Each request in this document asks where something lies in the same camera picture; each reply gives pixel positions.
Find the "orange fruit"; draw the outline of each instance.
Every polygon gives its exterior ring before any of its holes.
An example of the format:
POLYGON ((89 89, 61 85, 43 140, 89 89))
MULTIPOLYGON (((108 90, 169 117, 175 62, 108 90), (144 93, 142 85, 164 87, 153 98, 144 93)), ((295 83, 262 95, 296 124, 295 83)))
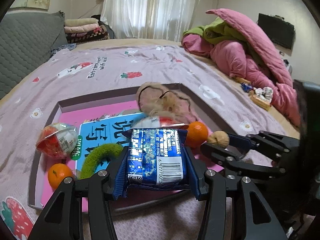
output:
POLYGON ((191 148, 197 148, 208 138, 208 129, 201 122, 192 122, 189 124, 185 145, 191 148))
POLYGON ((73 173, 65 164, 57 163, 52 165, 48 171, 48 181, 53 189, 56 189, 66 177, 73 177, 73 173))

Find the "stack of folded blankets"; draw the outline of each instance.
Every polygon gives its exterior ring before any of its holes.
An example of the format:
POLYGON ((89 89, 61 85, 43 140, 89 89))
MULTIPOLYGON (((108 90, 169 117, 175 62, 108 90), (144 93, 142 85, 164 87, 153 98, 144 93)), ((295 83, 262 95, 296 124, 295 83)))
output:
POLYGON ((109 35, 103 24, 98 24, 95 18, 67 19, 64 32, 68 43, 85 43, 89 41, 108 40, 109 35))

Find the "gray headboard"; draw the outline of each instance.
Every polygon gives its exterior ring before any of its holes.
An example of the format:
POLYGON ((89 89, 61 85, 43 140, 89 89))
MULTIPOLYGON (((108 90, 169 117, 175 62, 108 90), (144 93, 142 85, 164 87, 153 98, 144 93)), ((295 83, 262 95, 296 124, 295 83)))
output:
POLYGON ((0 22, 0 99, 67 44, 64 13, 12 13, 0 22))

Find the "pink comforter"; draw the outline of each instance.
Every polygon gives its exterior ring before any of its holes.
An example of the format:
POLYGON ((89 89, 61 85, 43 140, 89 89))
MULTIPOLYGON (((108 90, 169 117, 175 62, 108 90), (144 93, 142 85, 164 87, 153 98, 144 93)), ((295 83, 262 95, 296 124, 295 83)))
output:
POLYGON ((181 42, 185 50, 198 56, 211 57, 218 68, 230 77, 245 78, 257 88, 271 87, 274 91, 271 104, 294 125, 299 126, 297 94, 292 88, 292 78, 264 31, 249 17, 230 9, 209 10, 206 13, 216 14, 247 39, 276 78, 276 84, 268 78, 268 71, 246 55, 243 46, 237 41, 223 41, 213 46, 197 34, 187 34, 181 42))

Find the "white curtain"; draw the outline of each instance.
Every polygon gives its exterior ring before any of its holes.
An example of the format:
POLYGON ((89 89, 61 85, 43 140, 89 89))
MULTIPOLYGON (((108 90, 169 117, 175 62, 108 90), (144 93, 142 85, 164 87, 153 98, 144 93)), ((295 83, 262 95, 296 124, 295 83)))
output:
POLYGON ((101 20, 116 38, 181 41, 199 0, 104 0, 101 20))

